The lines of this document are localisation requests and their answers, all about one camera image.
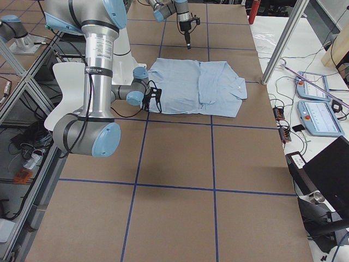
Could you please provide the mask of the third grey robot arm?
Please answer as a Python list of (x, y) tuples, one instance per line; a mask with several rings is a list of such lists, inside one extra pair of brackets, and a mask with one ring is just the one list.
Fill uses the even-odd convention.
[(33, 55), (47, 45), (46, 38), (29, 34), (16, 15), (1, 17), (1, 40), (4, 43), (14, 40), (9, 50), (15, 55)]

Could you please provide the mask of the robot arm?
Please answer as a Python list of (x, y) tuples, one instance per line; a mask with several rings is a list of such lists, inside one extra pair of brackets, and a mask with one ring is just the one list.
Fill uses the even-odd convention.
[(66, 154), (108, 157), (117, 149), (121, 128), (111, 113), (114, 42), (127, 25), (123, 1), (47, 1), (52, 30), (83, 35), (83, 105), (64, 115), (53, 129), (53, 140)]
[(185, 38), (187, 49), (191, 49), (191, 33), (201, 24), (200, 17), (194, 15), (189, 10), (188, 1), (162, 1), (149, 0), (146, 4), (152, 7), (155, 19), (160, 22), (172, 15), (176, 15), (177, 29)]

